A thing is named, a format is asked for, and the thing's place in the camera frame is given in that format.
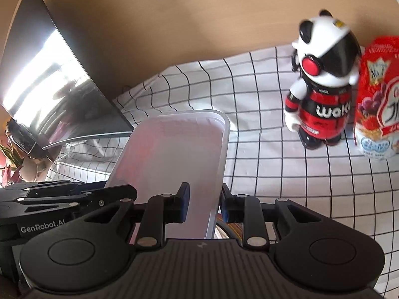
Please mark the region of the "translucent rectangular plastic container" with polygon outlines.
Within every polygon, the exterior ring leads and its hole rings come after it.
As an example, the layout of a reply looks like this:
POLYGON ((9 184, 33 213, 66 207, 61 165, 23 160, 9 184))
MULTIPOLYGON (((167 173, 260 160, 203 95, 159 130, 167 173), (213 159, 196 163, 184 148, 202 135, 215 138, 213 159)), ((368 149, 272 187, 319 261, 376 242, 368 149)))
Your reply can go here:
POLYGON ((222 190, 230 121, 219 111, 184 111, 147 118, 132 132, 106 182, 130 184, 137 203, 190 185, 187 218, 166 237, 211 239, 222 190))

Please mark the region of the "potted plant with red leaves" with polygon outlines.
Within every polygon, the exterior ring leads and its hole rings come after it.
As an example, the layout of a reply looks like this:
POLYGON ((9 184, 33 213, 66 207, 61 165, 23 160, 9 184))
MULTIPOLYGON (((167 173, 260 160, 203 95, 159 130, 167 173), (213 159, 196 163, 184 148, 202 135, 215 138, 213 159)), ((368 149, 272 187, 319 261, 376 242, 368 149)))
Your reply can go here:
POLYGON ((23 158, 11 145, 1 145, 1 187, 23 182, 20 171, 23 168, 23 158))

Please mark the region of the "white black grid tablecloth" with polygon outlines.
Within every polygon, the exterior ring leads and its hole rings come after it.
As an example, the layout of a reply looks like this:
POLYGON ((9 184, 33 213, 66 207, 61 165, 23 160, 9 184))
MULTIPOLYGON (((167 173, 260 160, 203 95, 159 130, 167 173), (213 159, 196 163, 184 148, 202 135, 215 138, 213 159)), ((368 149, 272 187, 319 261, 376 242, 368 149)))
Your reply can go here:
POLYGON ((297 75, 289 45, 172 66, 115 104, 137 125, 162 113, 213 109, 231 123, 224 181, 261 201, 290 198, 376 240, 386 262, 376 290, 398 297, 398 157, 368 159, 347 125, 340 143, 306 150, 283 121, 297 75))

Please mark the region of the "dark monitor screen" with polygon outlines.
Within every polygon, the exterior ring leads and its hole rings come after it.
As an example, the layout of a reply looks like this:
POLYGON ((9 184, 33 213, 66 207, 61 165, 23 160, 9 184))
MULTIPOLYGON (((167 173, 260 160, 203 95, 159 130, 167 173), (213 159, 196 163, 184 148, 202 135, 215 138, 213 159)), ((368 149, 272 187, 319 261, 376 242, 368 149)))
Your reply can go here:
POLYGON ((65 143, 130 136, 65 41, 43 0, 21 0, 1 59, 1 105, 11 140, 35 159, 65 143))

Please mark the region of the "red white cereal bag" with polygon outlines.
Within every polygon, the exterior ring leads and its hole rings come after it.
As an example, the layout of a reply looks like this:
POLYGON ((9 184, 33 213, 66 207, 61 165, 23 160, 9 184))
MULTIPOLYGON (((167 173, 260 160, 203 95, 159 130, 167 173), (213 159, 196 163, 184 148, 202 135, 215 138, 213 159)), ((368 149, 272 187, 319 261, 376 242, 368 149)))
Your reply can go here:
POLYGON ((360 61, 354 116, 359 151, 385 160, 398 154, 398 37, 379 36, 360 61))

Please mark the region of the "red panda robot figurine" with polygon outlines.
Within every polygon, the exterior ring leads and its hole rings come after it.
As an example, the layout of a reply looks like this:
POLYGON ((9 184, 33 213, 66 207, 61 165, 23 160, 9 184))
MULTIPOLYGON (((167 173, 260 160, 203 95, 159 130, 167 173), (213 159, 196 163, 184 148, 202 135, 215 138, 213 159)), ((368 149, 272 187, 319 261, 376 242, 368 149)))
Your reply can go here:
POLYGON ((292 69, 299 77, 285 97, 285 124, 306 149, 335 146, 350 118, 352 89, 360 77, 358 40, 322 9, 299 24, 292 47, 292 69))

